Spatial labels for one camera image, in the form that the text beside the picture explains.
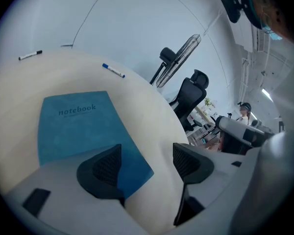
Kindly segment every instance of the white marker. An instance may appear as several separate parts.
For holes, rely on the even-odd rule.
[[[27,54],[27,55],[25,55],[23,57],[19,57],[19,60],[23,60],[23,59],[25,59],[27,57],[35,56],[35,55],[38,55],[38,54],[41,54],[41,53],[43,53],[43,51],[42,50],[39,50],[39,51],[33,52],[31,54]]]
[[[106,69],[112,71],[114,74],[116,74],[116,75],[118,75],[118,76],[120,76],[122,78],[125,78],[124,74],[118,72],[117,70],[113,69],[111,66],[108,66],[107,64],[102,64],[102,67],[105,67]]]

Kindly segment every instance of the notebook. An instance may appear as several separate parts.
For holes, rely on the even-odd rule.
[[[131,196],[153,171],[122,124],[107,92],[46,97],[38,127],[40,165],[105,146],[122,145],[118,188]]]

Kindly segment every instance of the office chair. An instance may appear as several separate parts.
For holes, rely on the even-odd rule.
[[[208,76],[199,70],[194,70],[194,74],[191,76],[191,80],[194,82],[195,85],[199,84],[204,89],[207,89],[207,87],[209,85]]]
[[[198,125],[202,127],[201,123],[194,121],[195,124],[191,125],[187,120],[188,115],[192,110],[207,96],[205,88],[209,85],[209,80],[206,74],[201,71],[195,70],[192,78],[185,78],[180,91],[170,106],[178,103],[174,109],[177,117],[179,118],[183,129],[185,131],[193,131],[194,127]]]

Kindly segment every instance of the white table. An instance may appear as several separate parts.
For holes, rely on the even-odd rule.
[[[101,67],[107,63],[124,73]],[[125,203],[149,233],[174,226],[183,183],[172,163],[172,143],[188,143],[166,100],[133,71],[73,50],[44,52],[0,68],[0,191],[8,192],[39,167],[37,128],[44,97],[107,91],[154,175]]]
[[[186,136],[189,137],[191,134],[195,133],[196,131],[198,131],[201,127],[199,127],[198,125],[194,127],[193,131],[187,131],[186,132]]]

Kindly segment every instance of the desk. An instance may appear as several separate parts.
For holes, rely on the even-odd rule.
[[[102,68],[107,63],[126,75]],[[0,68],[0,191],[8,192],[38,167],[37,127],[44,97],[107,91],[154,175],[125,202],[149,233],[173,228],[183,182],[172,163],[172,143],[188,143],[166,100],[133,71],[74,50],[43,52]]]
[[[198,138],[196,138],[197,140],[199,139],[203,139],[205,136],[208,135],[209,132],[211,132],[216,126],[212,125],[211,127],[209,127],[207,130],[205,130]]]
[[[199,127],[198,125],[196,125],[194,127],[194,130],[193,131],[187,131],[186,132],[186,136],[189,137],[191,134],[195,133],[196,131],[198,131],[201,127]]]

